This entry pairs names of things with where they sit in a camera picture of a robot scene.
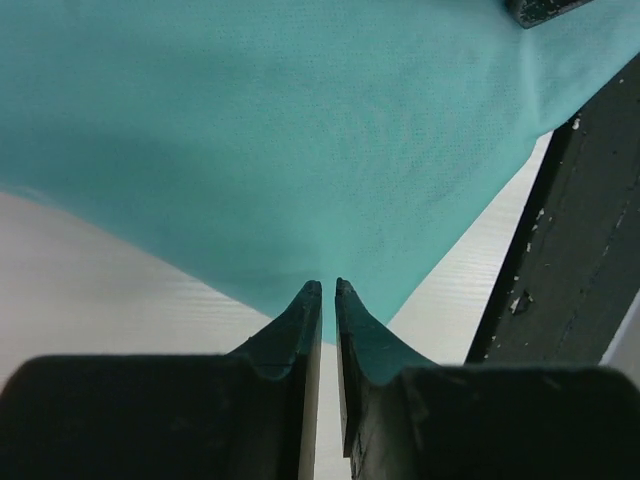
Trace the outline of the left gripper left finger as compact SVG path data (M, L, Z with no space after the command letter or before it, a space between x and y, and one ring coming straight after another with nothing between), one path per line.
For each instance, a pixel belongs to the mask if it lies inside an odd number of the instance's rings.
M48 355L1 393L5 479L310 479L322 288L226 354Z

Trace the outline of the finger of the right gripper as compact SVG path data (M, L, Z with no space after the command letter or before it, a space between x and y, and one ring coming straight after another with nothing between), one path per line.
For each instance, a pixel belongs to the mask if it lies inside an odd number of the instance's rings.
M504 0L509 15L523 29L530 29L584 6L592 0Z

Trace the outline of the teal t-shirt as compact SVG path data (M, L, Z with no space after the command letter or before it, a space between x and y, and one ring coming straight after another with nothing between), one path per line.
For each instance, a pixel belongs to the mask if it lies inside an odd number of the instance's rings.
M1 191L263 314L343 276L386 321L638 51L635 1L5 1Z

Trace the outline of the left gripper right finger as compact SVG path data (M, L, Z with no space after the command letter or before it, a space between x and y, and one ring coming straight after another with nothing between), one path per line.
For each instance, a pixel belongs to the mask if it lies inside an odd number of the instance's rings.
M593 365L439 365L335 291L342 448L355 479L635 479L639 393Z

